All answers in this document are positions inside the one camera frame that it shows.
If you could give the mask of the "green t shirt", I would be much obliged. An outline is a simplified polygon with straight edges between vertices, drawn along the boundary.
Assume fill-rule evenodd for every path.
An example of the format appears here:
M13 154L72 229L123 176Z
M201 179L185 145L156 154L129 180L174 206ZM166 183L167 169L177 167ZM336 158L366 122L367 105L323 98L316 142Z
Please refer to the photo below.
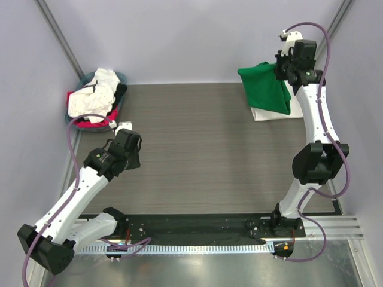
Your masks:
M276 63L262 62L253 67L239 68L237 73L251 108L290 115L291 95L284 80L276 78L275 68Z

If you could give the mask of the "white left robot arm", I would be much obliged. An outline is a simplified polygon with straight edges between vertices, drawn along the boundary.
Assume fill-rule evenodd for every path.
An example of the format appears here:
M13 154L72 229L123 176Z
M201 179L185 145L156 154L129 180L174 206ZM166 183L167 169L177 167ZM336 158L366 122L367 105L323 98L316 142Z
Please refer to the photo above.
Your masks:
M25 253L57 275L69 266L76 252L105 237L122 238L127 217L115 208L105 208L97 217L77 227L75 221L91 200L121 172L140 167L141 135L132 123L121 123L108 148L89 152L79 177L59 201L34 225L24 224L17 232Z

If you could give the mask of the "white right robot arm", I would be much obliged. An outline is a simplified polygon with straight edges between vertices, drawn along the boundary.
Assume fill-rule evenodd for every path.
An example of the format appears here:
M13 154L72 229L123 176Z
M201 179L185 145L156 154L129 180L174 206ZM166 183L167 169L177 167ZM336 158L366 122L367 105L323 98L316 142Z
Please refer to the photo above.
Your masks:
M266 224L275 237L305 235L303 210L320 188L344 167L349 146L337 136L326 101L324 72L315 68L315 41L286 42L276 55L276 78L286 80L301 107L306 146L294 157L294 181Z

